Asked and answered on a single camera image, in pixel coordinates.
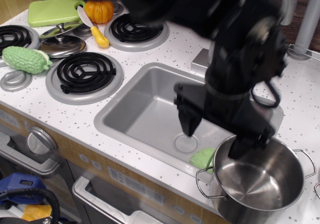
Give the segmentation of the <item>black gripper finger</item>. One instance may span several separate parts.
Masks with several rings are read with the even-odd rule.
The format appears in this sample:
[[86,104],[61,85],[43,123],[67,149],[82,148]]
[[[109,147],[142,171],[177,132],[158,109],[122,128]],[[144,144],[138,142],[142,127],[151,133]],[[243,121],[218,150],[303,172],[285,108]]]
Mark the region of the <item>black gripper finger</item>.
[[178,111],[182,131],[186,136],[191,137],[199,126],[202,116],[197,110],[189,107],[181,107]]
[[232,142],[228,157],[231,159],[239,159],[251,149],[262,148],[262,144],[255,139],[236,136]]

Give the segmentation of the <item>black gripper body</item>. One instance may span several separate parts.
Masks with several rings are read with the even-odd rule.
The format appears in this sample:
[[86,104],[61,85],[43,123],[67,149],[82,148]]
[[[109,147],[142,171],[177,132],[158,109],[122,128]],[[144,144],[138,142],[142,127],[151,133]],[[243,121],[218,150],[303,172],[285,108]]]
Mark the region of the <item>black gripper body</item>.
[[269,120],[252,104],[251,94],[222,93],[212,85],[177,83],[174,103],[179,108],[189,107],[205,119],[240,137],[257,140],[265,148],[275,133]]

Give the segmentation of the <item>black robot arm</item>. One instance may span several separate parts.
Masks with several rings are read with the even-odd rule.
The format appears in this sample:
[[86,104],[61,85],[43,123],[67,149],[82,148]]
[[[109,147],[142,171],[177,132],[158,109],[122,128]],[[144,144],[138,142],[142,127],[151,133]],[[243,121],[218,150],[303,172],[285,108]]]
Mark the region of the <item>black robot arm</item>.
[[174,87],[183,132],[192,136],[205,119],[234,133],[232,159],[265,148],[275,130],[249,98],[257,83],[269,83],[286,66],[279,8],[271,0],[120,1],[134,20],[150,26],[171,21],[215,43],[205,84]]

